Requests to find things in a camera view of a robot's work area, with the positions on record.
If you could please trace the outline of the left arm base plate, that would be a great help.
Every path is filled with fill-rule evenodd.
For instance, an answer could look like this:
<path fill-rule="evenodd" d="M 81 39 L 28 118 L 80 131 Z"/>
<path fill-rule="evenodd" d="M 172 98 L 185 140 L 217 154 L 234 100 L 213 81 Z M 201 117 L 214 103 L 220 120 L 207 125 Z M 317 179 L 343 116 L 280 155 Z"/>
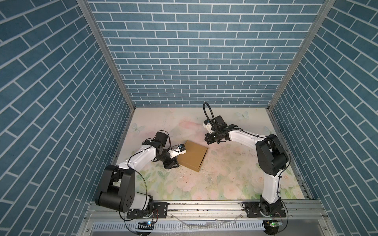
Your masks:
<path fill-rule="evenodd" d="M 164 219 L 167 216 L 168 203 L 167 202 L 154 202 L 149 203 L 146 209 L 131 209 L 127 212 L 127 219 L 142 219 L 154 218 Z"/>

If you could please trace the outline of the brown cardboard paper box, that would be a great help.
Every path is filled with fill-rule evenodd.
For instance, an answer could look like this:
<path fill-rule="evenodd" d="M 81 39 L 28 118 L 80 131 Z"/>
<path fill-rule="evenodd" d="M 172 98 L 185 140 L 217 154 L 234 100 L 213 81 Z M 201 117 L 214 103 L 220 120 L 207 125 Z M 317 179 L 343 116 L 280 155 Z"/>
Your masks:
<path fill-rule="evenodd" d="M 186 153 L 178 155 L 178 162 L 181 166 L 199 172 L 208 148 L 192 141 L 184 143 Z"/>

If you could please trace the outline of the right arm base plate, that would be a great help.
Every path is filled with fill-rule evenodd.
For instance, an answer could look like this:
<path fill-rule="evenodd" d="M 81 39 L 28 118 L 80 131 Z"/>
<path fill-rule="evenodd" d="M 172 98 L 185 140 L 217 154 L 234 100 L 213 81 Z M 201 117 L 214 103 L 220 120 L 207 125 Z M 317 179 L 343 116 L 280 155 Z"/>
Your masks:
<path fill-rule="evenodd" d="M 258 201 L 242 202 L 241 207 L 246 212 L 248 218 L 271 218 L 271 217 L 286 217 L 287 211 L 281 200 L 273 204 L 268 203 L 264 199 Z"/>

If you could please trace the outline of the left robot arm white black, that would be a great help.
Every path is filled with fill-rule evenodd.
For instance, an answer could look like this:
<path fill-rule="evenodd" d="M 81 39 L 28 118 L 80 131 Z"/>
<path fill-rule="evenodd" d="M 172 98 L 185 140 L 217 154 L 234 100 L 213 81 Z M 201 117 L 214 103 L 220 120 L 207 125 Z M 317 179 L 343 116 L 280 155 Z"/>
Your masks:
<path fill-rule="evenodd" d="M 118 165 L 108 165 L 100 178 L 95 192 L 95 203 L 98 206 L 130 214 L 130 217 L 147 218 L 156 213 L 153 196 L 136 192 L 136 176 L 152 161 L 160 161 L 165 169 L 178 168 L 177 156 L 186 153 L 184 144 L 170 145 L 166 131 L 159 130 L 154 138 L 142 142 L 141 148 L 126 161 Z"/>

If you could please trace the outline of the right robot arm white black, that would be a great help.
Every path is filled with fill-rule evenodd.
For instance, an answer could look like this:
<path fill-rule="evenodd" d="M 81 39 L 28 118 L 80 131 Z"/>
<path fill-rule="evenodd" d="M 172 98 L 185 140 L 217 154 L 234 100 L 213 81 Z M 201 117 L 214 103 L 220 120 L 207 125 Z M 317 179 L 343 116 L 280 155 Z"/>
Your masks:
<path fill-rule="evenodd" d="M 260 213 L 265 217 L 275 214 L 283 205 L 280 197 L 281 177 L 290 163 L 278 137 L 275 134 L 261 136 L 234 124 L 227 125 L 221 116 L 206 119 L 203 127 L 207 130 L 204 139 L 207 144 L 232 141 L 256 149 L 259 167 L 264 172 Z"/>

